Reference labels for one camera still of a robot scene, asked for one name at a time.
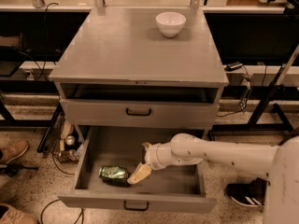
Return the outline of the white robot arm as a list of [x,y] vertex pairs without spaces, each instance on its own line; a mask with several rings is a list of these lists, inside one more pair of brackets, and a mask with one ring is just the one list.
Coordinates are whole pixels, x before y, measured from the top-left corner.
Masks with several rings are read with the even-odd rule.
[[187,133],[168,143],[144,143],[144,162],[139,163],[128,182],[136,184],[153,170],[170,165],[185,166],[201,160],[214,161],[260,177],[268,182],[263,224],[299,222],[299,138],[280,146],[206,141]]

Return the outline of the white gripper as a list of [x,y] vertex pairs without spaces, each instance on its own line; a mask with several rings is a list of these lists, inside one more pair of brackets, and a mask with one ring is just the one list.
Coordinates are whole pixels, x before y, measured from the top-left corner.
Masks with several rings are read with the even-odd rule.
[[172,165],[174,161],[172,148],[169,143],[151,144],[144,142],[142,147],[145,149],[145,163],[139,163],[135,171],[127,179],[130,185],[137,184],[148,177],[151,174],[151,169],[155,171],[165,169],[167,166]]

